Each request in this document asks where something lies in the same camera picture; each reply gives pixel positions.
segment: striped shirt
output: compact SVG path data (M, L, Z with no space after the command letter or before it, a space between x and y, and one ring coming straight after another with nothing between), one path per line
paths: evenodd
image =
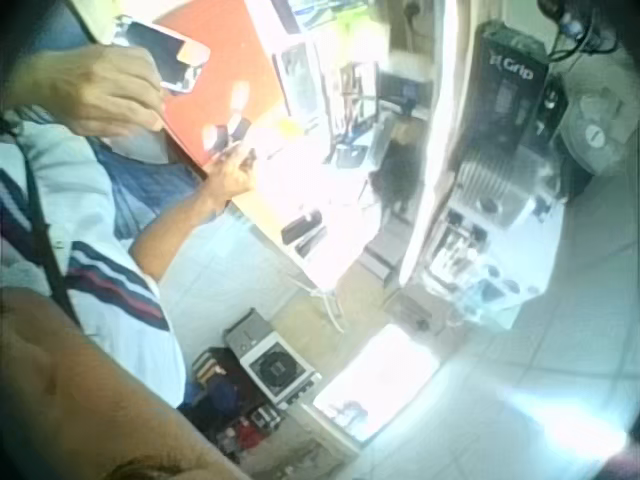
M82 137L60 125L22 125L19 141L83 331L150 390L179 405L186 380L182 352L157 285L114 236L109 177ZM15 144L0 142L0 285L50 295L34 250L24 162Z

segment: floor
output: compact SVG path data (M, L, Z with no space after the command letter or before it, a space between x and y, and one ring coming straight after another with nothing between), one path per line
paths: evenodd
M638 416L637 160L628 167L570 207L550 291L511 331L477 330L339 480L593 478L598 462L551 446L514 399L568 404L624 431Z
M224 330L250 308L272 318L298 293L288 268L233 210L198 228L160 284L187 364L205 348L224 345Z

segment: shoulder strap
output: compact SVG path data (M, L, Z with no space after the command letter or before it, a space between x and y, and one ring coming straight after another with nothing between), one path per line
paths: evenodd
M44 268L47 276L47 281L51 287L51 297L54 302L66 313L69 318L80 327L78 317L71 305L69 299L69 293L64 284L64 277L60 272L58 261L56 260L49 235L44 214L42 212L42 204L40 202L40 195L36 186L35 177L29 161L25 158L25 170L27 173L27 195L29 196L29 213L31 216L31 230L36 247L36 255L39 257L40 262Z

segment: smartphone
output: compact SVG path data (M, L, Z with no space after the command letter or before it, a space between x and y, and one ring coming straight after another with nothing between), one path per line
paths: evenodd
M162 86L179 93L193 90L211 54L209 48L200 42L168 28L134 20L127 15L116 19L111 43L148 50L158 67Z

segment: red object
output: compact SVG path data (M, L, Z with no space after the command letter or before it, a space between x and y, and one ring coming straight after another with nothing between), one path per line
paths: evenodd
M253 425L250 423L238 422L234 428L236 432L236 440L238 445L243 450L249 450L260 445L260 442L264 440L262 435Z
M158 21L211 49L193 92L166 101L167 129L198 165L208 154L202 142L205 125L226 125L231 92L237 81L249 82L243 115L255 121L284 102L271 59L262 48L244 0L194 0Z

